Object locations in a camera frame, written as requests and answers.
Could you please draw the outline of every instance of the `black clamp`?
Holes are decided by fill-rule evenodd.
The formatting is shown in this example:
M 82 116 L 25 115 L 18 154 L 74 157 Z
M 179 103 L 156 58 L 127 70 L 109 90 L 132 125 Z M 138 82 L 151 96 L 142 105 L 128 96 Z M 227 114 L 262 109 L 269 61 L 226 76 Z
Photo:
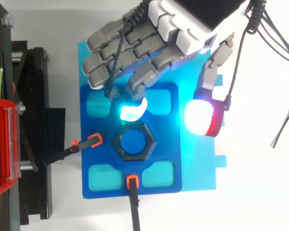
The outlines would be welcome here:
M 133 230 L 140 231 L 140 222 L 138 214 L 139 199 L 137 192 L 137 188 L 139 187 L 139 181 L 136 175 L 127 177 L 127 187 L 131 191 L 129 198 L 131 204 L 131 219 L 133 222 Z
M 77 140 L 73 140 L 73 146 L 69 147 L 65 150 L 63 150 L 62 152 L 56 153 L 54 155 L 51 155 L 49 157 L 47 157 L 43 162 L 45 165 L 50 165 L 53 164 L 54 162 L 58 161 L 58 160 L 62 160 L 65 157 L 68 157 L 69 155 L 81 152 L 82 150 L 85 150 L 89 147 L 96 147 L 98 145 L 100 145 L 103 142 L 102 140 L 102 136 L 98 133 L 95 133 L 92 136 L 89 136 L 88 139 L 86 141 L 83 142 L 78 142 Z

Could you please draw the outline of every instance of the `hexagonal nut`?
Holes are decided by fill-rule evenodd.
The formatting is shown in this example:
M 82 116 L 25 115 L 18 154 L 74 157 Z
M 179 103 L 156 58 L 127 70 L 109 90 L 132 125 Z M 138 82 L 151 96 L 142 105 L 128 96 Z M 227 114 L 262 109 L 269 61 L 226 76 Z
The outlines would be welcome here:
M 145 148 L 138 154 L 130 154 L 125 151 L 121 146 L 121 137 L 122 135 L 131 129 L 140 130 L 145 136 Z M 118 133 L 116 134 L 115 138 L 112 141 L 113 146 L 115 147 L 117 153 L 121 157 L 124 162 L 129 161 L 145 161 L 151 152 L 153 151 L 155 145 L 155 139 L 150 132 L 149 128 L 143 122 L 126 122 L 121 125 Z

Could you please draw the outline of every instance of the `white background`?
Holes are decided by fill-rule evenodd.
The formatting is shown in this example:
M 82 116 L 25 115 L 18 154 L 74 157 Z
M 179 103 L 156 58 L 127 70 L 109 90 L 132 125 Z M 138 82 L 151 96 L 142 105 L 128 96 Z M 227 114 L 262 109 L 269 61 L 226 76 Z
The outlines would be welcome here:
M 1 0 L 14 16 L 13 40 L 50 54 L 51 107 L 66 108 L 66 147 L 80 140 L 77 42 L 119 19 L 139 0 Z M 289 42 L 289 0 L 267 4 Z M 247 20 L 236 30 L 236 43 Z M 236 54 L 221 68 L 229 86 Z M 289 123 L 277 148 L 270 143 L 289 110 L 289 63 L 258 35 L 244 43 L 233 103 L 216 153 L 228 167 L 217 170 L 217 190 L 140 196 L 142 231 L 289 231 Z M 128 197 L 82 199 L 80 155 L 52 165 L 53 215 L 30 216 L 22 231 L 131 231 Z

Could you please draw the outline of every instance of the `glowing light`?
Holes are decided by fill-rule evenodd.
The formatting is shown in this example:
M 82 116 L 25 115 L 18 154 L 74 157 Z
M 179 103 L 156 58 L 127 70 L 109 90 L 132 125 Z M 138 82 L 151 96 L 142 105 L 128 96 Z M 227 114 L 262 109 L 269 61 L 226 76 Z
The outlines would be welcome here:
M 184 120 L 187 128 L 194 134 L 207 134 L 213 116 L 212 105 L 203 100 L 192 100 L 187 103 Z
M 121 107 L 121 114 L 120 119 L 128 121 L 128 122 L 134 122 L 140 119 L 140 117 L 143 116 L 144 112 L 146 111 L 146 108 L 148 106 L 148 101 L 146 98 L 143 98 L 143 101 L 139 106 L 122 106 Z

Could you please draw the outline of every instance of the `blue board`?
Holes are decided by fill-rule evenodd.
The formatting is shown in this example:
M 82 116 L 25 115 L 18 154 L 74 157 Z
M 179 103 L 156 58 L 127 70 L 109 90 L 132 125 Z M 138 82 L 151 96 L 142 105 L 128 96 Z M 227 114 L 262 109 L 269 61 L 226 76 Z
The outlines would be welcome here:
M 79 85 L 80 95 L 82 95 L 82 86 L 88 86 L 88 77 L 83 74 L 82 63 L 90 55 L 85 42 L 79 43 Z M 181 141 L 181 173 L 182 173 L 182 191 L 197 191 L 197 190 L 213 190 L 216 189 L 216 168 L 226 166 L 225 156 L 215 156 L 214 138 L 198 136 L 192 134 L 184 123 L 185 105 L 192 99 L 195 87 L 197 85 L 197 78 L 201 71 L 202 65 L 206 62 L 210 53 L 204 55 L 197 55 L 197 57 L 176 69 L 175 71 L 166 73 L 163 78 L 159 80 L 162 82 L 172 82 L 177 85 L 179 93 L 179 118 L 173 121 L 180 128 Z M 116 83 L 126 83 L 131 75 L 124 75 L 118 79 Z M 219 76 L 216 86 L 223 85 L 223 77 Z M 110 106 L 109 100 L 104 100 L 101 97 L 101 111 Z M 83 108 L 80 109 L 81 114 L 86 113 Z M 81 131 L 86 129 L 87 124 L 81 121 Z M 160 169 L 160 172 L 169 172 L 170 163 L 162 162 L 160 165 L 152 165 L 152 168 Z M 112 171 L 109 166 L 105 166 L 105 172 L 111 172 L 110 178 L 118 179 L 118 173 Z M 91 173 L 91 176 L 98 177 L 98 174 Z M 117 187 L 118 183 L 113 183 L 113 188 Z M 146 180 L 145 185 L 155 185 L 152 180 Z
M 127 183 L 125 179 L 129 175 L 137 175 L 139 178 L 140 187 L 138 188 L 139 194 L 153 194 L 153 193 L 175 193 L 179 192 L 182 188 L 182 178 L 181 178 L 181 151 L 180 151 L 180 127 L 176 123 L 179 119 L 179 103 L 178 103 L 178 88 L 175 84 L 158 83 L 148 89 L 148 92 L 156 90 L 168 90 L 171 92 L 171 102 L 172 109 L 167 115 L 154 115 L 148 110 L 144 115 L 138 120 L 144 122 L 148 127 L 149 131 L 152 133 L 154 139 L 156 140 L 154 149 L 150 156 L 145 161 L 135 161 L 135 162 L 124 162 L 118 152 L 116 151 L 113 140 L 118 134 L 119 129 L 122 127 L 121 121 L 112 116 L 106 117 L 91 117 L 88 113 L 91 108 L 88 106 L 93 106 L 88 103 L 87 99 L 90 97 L 90 93 L 101 92 L 103 95 L 104 90 L 92 90 L 89 85 L 82 86 L 80 89 L 80 110 L 81 110 L 81 139 L 85 140 L 87 137 L 94 133 L 99 133 L 103 137 L 103 143 L 95 148 L 89 148 L 82 151 L 82 191 L 85 198 L 101 198 L 101 197 L 113 197 L 113 196 L 124 196 L 129 195 L 129 190 L 127 189 Z M 136 144 L 141 144 L 142 137 L 138 136 L 137 141 L 133 141 L 133 136 L 137 133 L 131 135 L 127 134 L 127 138 L 122 137 L 121 146 L 126 147 L 126 151 L 133 153 L 133 150 L 137 150 Z M 153 187 L 149 184 L 143 184 L 142 175 L 144 171 L 150 171 L 150 167 L 155 163 L 170 163 L 170 174 L 173 174 L 174 178 L 170 185 L 156 185 Z M 105 169 L 100 169 L 109 165 L 115 169 L 115 171 L 109 171 Z M 105 171 L 109 175 L 108 177 L 113 177 L 112 181 L 116 181 L 116 187 L 109 188 L 105 190 Z M 156 178 L 158 172 L 149 173 L 149 178 Z M 91 173 L 96 174 L 96 178 L 92 179 Z

